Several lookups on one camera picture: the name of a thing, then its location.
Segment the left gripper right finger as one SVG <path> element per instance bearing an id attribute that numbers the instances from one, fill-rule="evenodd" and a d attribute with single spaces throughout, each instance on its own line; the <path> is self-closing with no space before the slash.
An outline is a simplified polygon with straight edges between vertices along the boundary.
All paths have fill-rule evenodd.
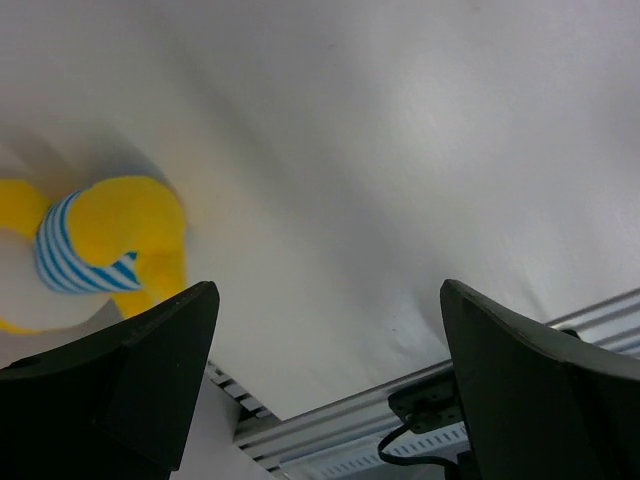
<path id="1" fill-rule="evenodd" d="M 447 280 L 440 305 L 484 479 L 636 479 L 639 362 Z"/>

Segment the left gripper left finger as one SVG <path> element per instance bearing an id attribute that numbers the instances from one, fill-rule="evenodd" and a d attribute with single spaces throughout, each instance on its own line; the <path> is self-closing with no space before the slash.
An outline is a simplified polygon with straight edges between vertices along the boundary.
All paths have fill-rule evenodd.
<path id="1" fill-rule="evenodd" d="M 200 282 L 1 371 L 4 479 L 167 479 L 180 467 L 220 304 Z"/>

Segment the yellow plush blue-striped shirt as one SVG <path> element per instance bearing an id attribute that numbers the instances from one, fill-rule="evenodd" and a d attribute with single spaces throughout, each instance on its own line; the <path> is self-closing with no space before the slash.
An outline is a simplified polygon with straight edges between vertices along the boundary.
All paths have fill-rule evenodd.
<path id="1" fill-rule="evenodd" d="M 79 325 L 108 301 L 123 318 L 183 291 L 186 219 L 171 189 L 119 176 L 53 201 L 1 182 L 1 329 L 29 335 Z"/>

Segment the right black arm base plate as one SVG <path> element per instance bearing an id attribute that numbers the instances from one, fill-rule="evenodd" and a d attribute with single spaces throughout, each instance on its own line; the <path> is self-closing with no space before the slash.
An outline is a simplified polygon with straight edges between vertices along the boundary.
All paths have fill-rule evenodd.
<path id="1" fill-rule="evenodd" d="M 452 383 L 442 386 L 414 386 L 388 398 L 391 411 L 409 431 L 427 433 L 463 420 L 457 388 Z"/>

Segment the aluminium mounting rail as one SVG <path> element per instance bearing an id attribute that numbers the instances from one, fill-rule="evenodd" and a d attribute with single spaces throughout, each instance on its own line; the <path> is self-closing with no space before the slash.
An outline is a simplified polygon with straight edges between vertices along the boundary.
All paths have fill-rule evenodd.
<path id="1" fill-rule="evenodd" d="M 368 477 L 385 467 L 378 455 L 383 438 L 403 422 L 390 397 L 426 386 L 423 405 L 435 408 L 416 432 L 407 431 L 386 452 L 397 457 L 454 454 L 468 447 L 468 435 L 455 399 L 449 361 L 384 383 L 327 406 L 280 420 L 253 396 L 239 398 L 240 419 L 233 442 L 276 479 Z"/>

